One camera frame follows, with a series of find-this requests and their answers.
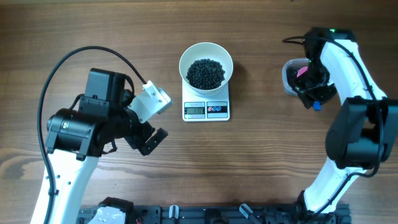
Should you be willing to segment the pink scoop with blue handle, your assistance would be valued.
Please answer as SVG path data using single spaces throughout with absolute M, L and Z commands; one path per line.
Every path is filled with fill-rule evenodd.
M 302 100 L 304 106 L 309 109 L 313 108 L 315 111 L 320 111 L 321 102 L 317 99 L 318 90 L 320 89 L 320 82 L 310 74 L 309 66 L 301 68 L 296 75 L 294 81 L 298 90 L 298 97 Z

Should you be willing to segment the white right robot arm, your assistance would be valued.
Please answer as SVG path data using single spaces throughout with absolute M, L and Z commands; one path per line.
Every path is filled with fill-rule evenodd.
M 301 195 L 304 216 L 335 211 L 358 178 L 373 177 L 391 153 L 397 136 L 397 100 L 376 85 L 351 30 L 313 27 L 298 43 L 308 58 L 290 86 L 306 108 L 338 95 L 341 108 L 325 139 L 327 159 Z

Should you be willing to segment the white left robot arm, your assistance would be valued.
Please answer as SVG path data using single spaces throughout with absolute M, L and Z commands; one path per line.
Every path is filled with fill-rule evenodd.
M 152 82 L 135 95 L 124 86 L 129 76 L 92 68 L 78 109 L 62 108 L 47 123 L 45 147 L 52 174 L 44 174 L 32 223 L 76 221 L 88 181 L 106 154 L 104 147 L 125 139 L 132 149 L 149 155 L 168 135 L 148 120 L 171 104 L 166 92 Z

